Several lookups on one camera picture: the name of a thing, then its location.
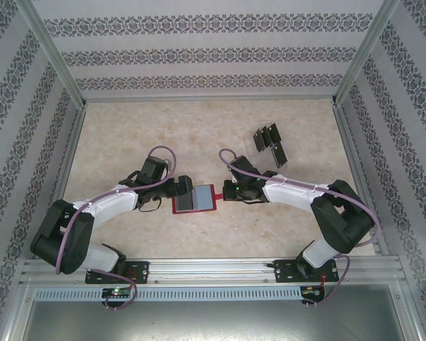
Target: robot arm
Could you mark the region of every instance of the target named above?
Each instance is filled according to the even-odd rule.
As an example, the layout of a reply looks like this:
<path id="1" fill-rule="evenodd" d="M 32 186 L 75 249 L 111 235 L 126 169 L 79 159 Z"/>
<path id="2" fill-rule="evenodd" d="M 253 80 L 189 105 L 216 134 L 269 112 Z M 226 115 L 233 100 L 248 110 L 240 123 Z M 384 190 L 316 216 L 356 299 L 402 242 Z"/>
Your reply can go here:
<path id="1" fill-rule="evenodd" d="M 234 167 L 260 175 L 244 156 L 239 156 L 231 162 Z M 309 278 L 316 269 L 320 268 L 337 254 L 348 254 L 374 226 L 373 220 L 358 206 L 350 202 L 326 194 L 315 188 L 328 188 L 359 202 L 358 195 L 345 181 L 336 180 L 331 185 L 294 185 L 290 179 L 267 171 L 264 177 L 275 181 L 253 178 L 229 169 L 236 182 L 225 180 L 223 187 L 224 200 L 255 202 L 281 202 L 313 212 L 319 224 L 322 237 L 309 244 L 297 257 L 297 269 Z"/>
<path id="2" fill-rule="evenodd" d="M 167 169 L 168 164 L 164 160 L 149 156 L 141 171 L 133 172 L 112 189 L 117 191 L 115 195 L 103 197 L 85 208 L 75 220 L 67 239 L 60 266 L 61 272 L 71 274 L 78 269 L 99 269 L 121 275 L 124 271 L 126 256 L 105 244 L 102 246 L 90 245 L 92 232 L 112 217 L 123 212 L 140 209 L 150 200 L 175 197 L 192 190 L 191 179 L 183 175 L 178 178 L 178 183 L 174 178 L 170 178 L 163 184 L 147 190 L 119 192 L 123 188 L 157 183 Z M 64 228 L 76 211 L 89 202 L 89 200 L 74 203 L 64 200 L 55 201 L 33 238 L 31 252 L 55 266 Z"/>

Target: patterned wallpaper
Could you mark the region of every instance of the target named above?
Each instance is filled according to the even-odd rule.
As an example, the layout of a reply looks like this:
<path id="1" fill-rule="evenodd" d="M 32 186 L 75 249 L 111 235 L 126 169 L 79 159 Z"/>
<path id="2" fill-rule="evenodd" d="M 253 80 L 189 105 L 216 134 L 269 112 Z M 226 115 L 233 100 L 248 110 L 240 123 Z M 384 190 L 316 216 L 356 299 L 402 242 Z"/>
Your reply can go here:
<path id="1" fill-rule="evenodd" d="M 343 110 L 426 330 L 426 1 L 398 5 Z"/>
<path id="2" fill-rule="evenodd" d="M 382 0 L 35 1 L 87 99 L 333 95 Z"/>
<path id="3" fill-rule="evenodd" d="M 0 0 L 0 326 L 53 198 L 77 109 L 12 0 Z"/>

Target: purple cable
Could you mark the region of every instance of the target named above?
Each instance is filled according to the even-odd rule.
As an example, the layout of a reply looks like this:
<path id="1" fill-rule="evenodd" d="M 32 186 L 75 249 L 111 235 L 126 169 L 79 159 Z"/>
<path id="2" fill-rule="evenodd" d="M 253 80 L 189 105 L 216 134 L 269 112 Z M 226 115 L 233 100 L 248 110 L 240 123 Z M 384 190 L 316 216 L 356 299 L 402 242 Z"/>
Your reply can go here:
<path id="1" fill-rule="evenodd" d="M 227 165 L 227 167 L 229 167 L 229 168 L 233 169 L 234 171 L 237 171 L 241 174 L 252 176 L 253 178 L 260 178 L 260 179 L 264 179 L 264 180 L 267 180 L 267 181 L 273 181 L 274 183 L 288 183 L 290 185 L 295 185 L 295 186 L 298 186 L 298 187 L 301 187 L 301 188 L 306 188 L 308 190 L 318 190 L 319 192 L 330 194 L 330 195 L 333 195 L 335 197 L 340 197 L 341 199 L 347 200 L 348 202 L 360 207 L 364 212 L 366 212 L 369 215 L 369 217 L 371 217 L 371 219 L 374 221 L 374 224 L 376 224 L 376 233 L 372 236 L 372 238 L 370 238 L 369 240 L 366 240 L 365 242 L 358 243 L 355 247 L 364 247 L 365 245 L 374 243 L 377 240 L 377 238 L 380 237 L 380 235 L 382 233 L 382 227 L 381 227 L 380 222 L 378 221 L 377 216 L 370 209 L 368 209 L 365 205 L 363 205 L 361 202 L 359 202 L 358 200 L 355 200 L 352 197 L 349 197 L 347 195 L 337 193 L 337 192 L 334 192 L 332 190 L 328 190 L 326 188 L 322 188 L 322 187 L 319 187 L 317 185 L 313 185 L 313 184 L 309 184 L 309 183 L 302 183 L 300 181 L 291 180 L 291 179 L 269 178 L 269 177 L 266 177 L 266 176 L 256 175 L 256 174 L 253 174 L 253 173 L 250 173 L 250 172 L 245 172 L 244 170 L 241 170 L 237 167 L 234 167 L 229 162 L 227 162 L 226 159 L 224 159 L 222 154 L 225 151 L 232 153 L 234 155 L 234 158 L 236 158 L 236 154 L 235 154 L 234 151 L 232 151 L 229 148 L 223 148 L 219 151 L 219 158 L 221 159 L 221 161 L 224 162 Z"/>
<path id="2" fill-rule="evenodd" d="M 68 225 L 66 226 L 65 234 L 63 235 L 62 243 L 60 244 L 60 249 L 58 250 L 57 262 L 55 264 L 55 273 L 57 275 L 60 273 L 60 265 L 62 263 L 63 252 L 65 250 L 67 238 L 70 235 L 74 221 L 76 220 L 76 218 L 80 215 L 80 213 L 83 210 L 85 210 L 87 207 L 89 207 L 91 204 L 95 203 L 96 201 L 101 200 L 103 197 L 108 197 L 109 195 L 115 195 L 115 194 L 124 193 L 124 192 L 133 192 L 135 190 L 145 190 L 147 188 L 153 188 L 153 187 L 161 185 L 162 183 L 164 183 L 165 181 L 167 181 L 169 178 L 172 177 L 173 173 L 175 172 L 175 169 L 177 168 L 177 156 L 175 156 L 175 153 L 172 149 L 170 149 L 167 146 L 156 146 L 153 149 L 151 149 L 151 151 L 148 153 L 148 156 L 151 156 L 151 154 L 156 149 L 161 149 L 161 148 L 168 150 L 172 154 L 172 157 L 173 157 L 173 168 L 170 171 L 170 173 L 166 175 L 166 177 L 164 179 L 162 179 L 161 181 L 158 181 L 157 183 L 152 183 L 151 185 L 137 186 L 137 187 L 131 187 L 131 188 L 122 188 L 120 190 L 111 190 L 110 192 L 98 195 L 97 197 L 91 199 L 89 202 L 87 202 L 86 204 L 81 206 L 76 211 L 76 213 L 71 217 L 70 222 L 68 222 Z M 115 277 L 118 276 L 118 275 L 109 274 L 109 273 L 107 273 L 107 275 L 108 276 L 115 276 Z"/>
<path id="3" fill-rule="evenodd" d="M 345 258 L 347 260 L 346 268 L 344 269 L 344 272 L 342 273 L 341 278 L 338 280 L 338 283 L 336 283 L 336 285 L 334 286 L 333 290 L 331 290 L 330 293 L 328 294 L 328 296 L 326 298 L 324 298 L 323 300 L 321 300 L 317 305 L 324 304 L 325 302 L 327 302 L 334 295 L 334 293 L 337 292 L 337 290 L 339 289 L 339 286 L 341 285 L 342 281 L 346 278 L 347 272 L 349 272 L 350 257 L 347 256 L 346 254 L 339 254 L 339 255 L 337 255 L 337 258 Z"/>
<path id="4" fill-rule="evenodd" d="M 135 284 L 135 283 L 134 283 L 131 279 L 126 278 L 126 277 L 124 277 L 124 276 L 120 276 L 120 275 L 116 275 L 116 274 L 111 274 L 110 272 L 105 272 L 105 271 L 102 271 L 102 270 L 92 270 L 92 271 L 97 272 L 98 274 L 103 274 L 103 275 L 112 276 L 112 277 L 115 277 L 115 278 L 122 279 L 122 280 L 124 280 L 124 281 L 126 281 L 126 282 L 130 283 L 130 284 L 134 287 L 133 297 L 131 297 L 129 300 L 127 300 L 125 303 L 123 303 L 123 304 L 122 304 L 122 305 L 120 305 L 119 307 L 115 307 L 115 308 L 113 308 L 115 311 L 117 311 L 117 310 L 119 310 L 119 309 L 123 309 L 123 308 L 125 308 L 126 306 L 128 306 L 128 305 L 130 305 L 131 303 L 133 303 L 133 302 L 134 302 L 134 300 L 135 300 L 135 299 L 136 299 L 136 297 L 137 297 L 137 285 L 136 285 L 136 284 Z M 107 310 L 108 310 L 108 309 L 110 309 L 110 307 L 107 305 L 107 303 L 109 302 L 109 299 L 110 299 L 111 297 L 113 297 L 113 296 L 107 296 L 107 297 L 106 297 L 106 302 L 104 302 L 104 305 L 106 306 L 106 309 L 107 309 Z"/>

